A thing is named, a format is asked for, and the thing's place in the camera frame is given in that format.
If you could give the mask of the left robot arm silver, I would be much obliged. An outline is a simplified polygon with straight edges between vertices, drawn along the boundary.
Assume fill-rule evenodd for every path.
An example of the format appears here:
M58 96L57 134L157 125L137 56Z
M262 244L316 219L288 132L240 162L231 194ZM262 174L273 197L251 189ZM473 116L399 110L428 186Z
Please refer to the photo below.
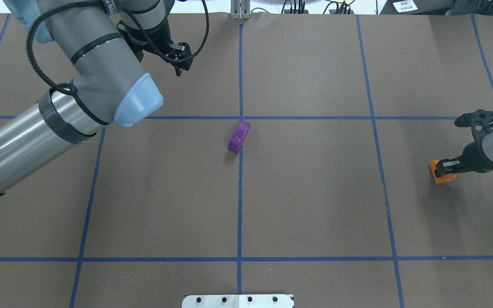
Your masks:
M8 189L103 127L129 128L163 105L142 67L143 52L189 70L186 43L174 43L168 17L173 0L6 0L27 31L26 55L49 86L32 107L0 128L0 197ZM56 42L78 72L51 80L33 55L33 43Z

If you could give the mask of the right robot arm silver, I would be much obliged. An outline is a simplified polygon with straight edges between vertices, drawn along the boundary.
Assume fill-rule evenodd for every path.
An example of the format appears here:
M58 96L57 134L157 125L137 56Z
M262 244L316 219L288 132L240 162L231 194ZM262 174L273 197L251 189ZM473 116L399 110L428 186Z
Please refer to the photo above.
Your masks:
M465 173L493 174L493 128L473 131L473 142L459 156L432 160L430 173L436 184L444 184Z

